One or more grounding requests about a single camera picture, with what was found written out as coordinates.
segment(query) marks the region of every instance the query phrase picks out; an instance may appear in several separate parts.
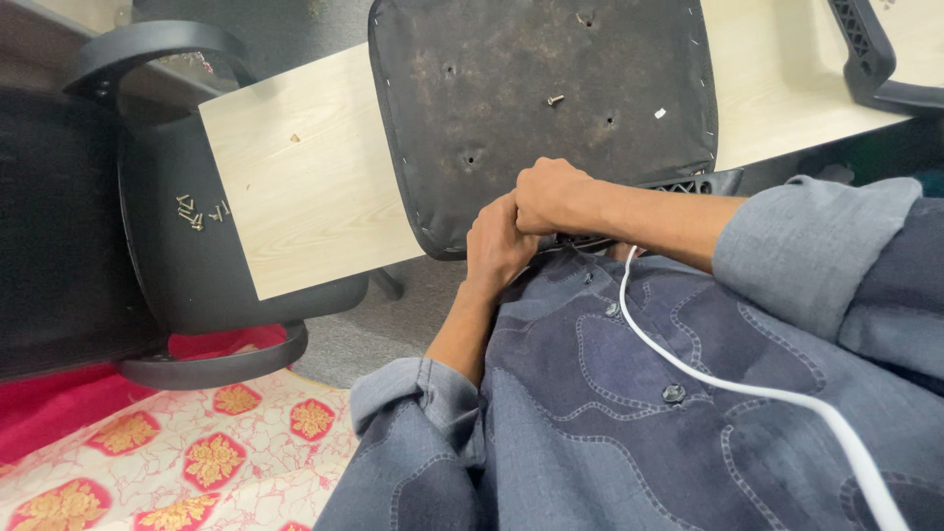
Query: forearm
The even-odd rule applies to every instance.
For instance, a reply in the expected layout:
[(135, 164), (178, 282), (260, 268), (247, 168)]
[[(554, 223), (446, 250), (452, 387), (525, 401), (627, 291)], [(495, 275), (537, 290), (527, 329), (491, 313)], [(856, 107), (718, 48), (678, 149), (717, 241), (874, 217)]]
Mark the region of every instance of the forearm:
[(592, 180), (574, 198), (573, 215), (585, 232), (652, 249), (711, 273), (717, 238), (744, 201)]
[(495, 296), (464, 282), (426, 357), (454, 368), (476, 387), (484, 372), (485, 345)]

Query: denim shirt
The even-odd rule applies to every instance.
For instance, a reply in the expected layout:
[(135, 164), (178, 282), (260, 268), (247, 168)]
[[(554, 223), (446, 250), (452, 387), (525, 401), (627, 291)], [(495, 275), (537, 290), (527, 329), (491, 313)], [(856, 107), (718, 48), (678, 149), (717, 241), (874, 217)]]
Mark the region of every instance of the denim shirt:
[[(919, 196), (794, 178), (738, 210), (714, 277), (654, 256), (627, 288), (690, 366), (836, 407), (913, 530), (944, 526), (944, 201)], [(361, 378), (315, 529), (875, 529), (825, 423), (672, 367), (613, 311), (622, 273), (574, 249), (526, 271), (480, 390), (428, 359)]]

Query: white cord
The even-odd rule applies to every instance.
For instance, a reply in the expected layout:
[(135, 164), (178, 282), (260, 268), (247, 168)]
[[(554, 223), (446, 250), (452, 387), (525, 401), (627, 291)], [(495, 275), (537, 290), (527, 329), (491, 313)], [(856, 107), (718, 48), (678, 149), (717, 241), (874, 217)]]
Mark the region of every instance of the white cord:
[(872, 515), (875, 517), (875, 522), (879, 524), (882, 531), (908, 531), (908, 525), (904, 522), (904, 518), (901, 512), (899, 512), (898, 506), (895, 505), (895, 501), (892, 500), (891, 493), (888, 492), (888, 487), (885, 485), (885, 481), (882, 480), (882, 475), (879, 473), (878, 467), (875, 466), (875, 461), (868, 453), (868, 450), (866, 450), (866, 446), (862, 444), (862, 439), (859, 438), (855, 430), (852, 429), (852, 426), (846, 422), (834, 407), (822, 400), (807, 395), (801, 395), (800, 393), (771, 389), (769, 387), (736, 384), (714, 376), (709, 376), (704, 372), (689, 367), (643, 333), (639, 326), (636, 325), (636, 322), (632, 320), (630, 312), (626, 308), (626, 282), (630, 278), (630, 262), (632, 262), (632, 256), (635, 252), (636, 246), (632, 246), (630, 256), (626, 259), (626, 273), (623, 275), (623, 282), (619, 285), (619, 307), (623, 310), (623, 317), (626, 318), (626, 322), (630, 323), (630, 327), (636, 332), (636, 335), (645, 341), (647, 345), (652, 347), (654, 351), (662, 354), (662, 357), (668, 360), (669, 363), (692, 378), (703, 381), (705, 384), (721, 387), (722, 389), (728, 389), (729, 391), (737, 393), (782, 400), (815, 411), (823, 417), (823, 420), (826, 420), (826, 425), (833, 430), (835, 438), (839, 441), (839, 446), (842, 447), (846, 458), (849, 459), (849, 464), (852, 466), (852, 473), (855, 474), (855, 479), (859, 482), (859, 488), (862, 489), (866, 503), (868, 503), (868, 508), (871, 509)]

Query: light wood panel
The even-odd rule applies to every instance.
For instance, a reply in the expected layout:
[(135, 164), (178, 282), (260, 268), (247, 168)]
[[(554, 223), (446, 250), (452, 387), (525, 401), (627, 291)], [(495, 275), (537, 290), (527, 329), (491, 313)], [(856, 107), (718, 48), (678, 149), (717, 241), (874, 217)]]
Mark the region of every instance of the light wood panel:
[(261, 300), (423, 253), (396, 187), (366, 43), (200, 113)]
[[(898, 52), (893, 78), (944, 84), (936, 31), (944, 2), (872, 4)], [(702, 0), (702, 8), (717, 169), (906, 119), (852, 102), (846, 46), (825, 0)], [(422, 254), (396, 188), (366, 44), (200, 110), (260, 299)]]
[[(715, 70), (717, 169), (907, 119), (852, 102), (842, 77), (846, 45), (825, 0), (701, 4)], [(872, 5), (899, 57), (892, 78), (944, 83), (944, 32), (939, 30), (944, 2), (873, 0)]]

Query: black mesh fabric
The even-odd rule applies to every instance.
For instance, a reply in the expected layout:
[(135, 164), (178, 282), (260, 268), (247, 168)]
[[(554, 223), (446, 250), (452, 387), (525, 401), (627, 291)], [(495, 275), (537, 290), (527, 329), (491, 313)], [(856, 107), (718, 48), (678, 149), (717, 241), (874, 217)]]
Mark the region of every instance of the black mesh fabric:
[(377, 0), (368, 41), (403, 204), (434, 258), (463, 259), (479, 209), (538, 157), (631, 185), (714, 170), (698, 0)]

